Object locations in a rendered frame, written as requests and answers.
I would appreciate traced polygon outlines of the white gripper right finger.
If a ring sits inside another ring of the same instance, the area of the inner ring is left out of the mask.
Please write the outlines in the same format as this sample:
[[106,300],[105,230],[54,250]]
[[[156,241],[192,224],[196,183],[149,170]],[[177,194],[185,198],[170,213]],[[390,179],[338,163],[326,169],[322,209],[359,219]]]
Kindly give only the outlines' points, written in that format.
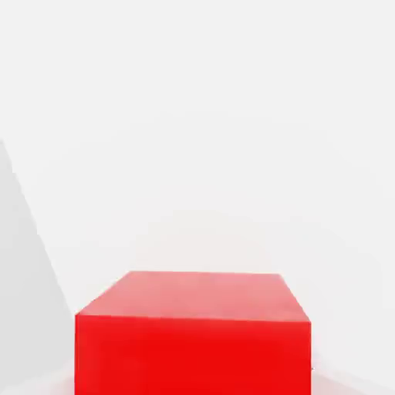
[[352,374],[314,363],[312,395],[380,395],[380,387]]

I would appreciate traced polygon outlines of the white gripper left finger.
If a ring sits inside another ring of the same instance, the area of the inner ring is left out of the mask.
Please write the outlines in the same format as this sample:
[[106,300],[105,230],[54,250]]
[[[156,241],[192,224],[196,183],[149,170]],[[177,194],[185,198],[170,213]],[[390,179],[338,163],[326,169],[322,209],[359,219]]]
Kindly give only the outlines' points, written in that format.
[[74,395],[74,374],[63,370],[28,382],[21,395]]

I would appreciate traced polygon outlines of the small red cube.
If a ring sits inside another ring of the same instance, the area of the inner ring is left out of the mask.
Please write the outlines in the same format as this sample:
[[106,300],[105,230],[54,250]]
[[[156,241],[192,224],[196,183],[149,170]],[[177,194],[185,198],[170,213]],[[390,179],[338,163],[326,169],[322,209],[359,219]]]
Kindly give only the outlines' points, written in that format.
[[132,271],[75,316],[75,395],[312,395],[278,274]]

